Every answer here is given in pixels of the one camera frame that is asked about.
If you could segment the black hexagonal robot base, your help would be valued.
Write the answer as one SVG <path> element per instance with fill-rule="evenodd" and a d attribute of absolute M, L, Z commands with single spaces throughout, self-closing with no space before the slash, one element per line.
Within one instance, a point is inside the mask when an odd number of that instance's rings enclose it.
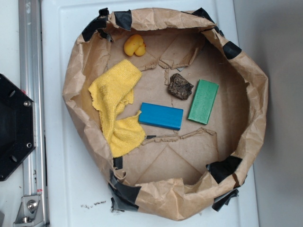
<path fill-rule="evenodd" d="M 34 103 L 1 74 L 0 180 L 6 181 L 34 148 Z"/>

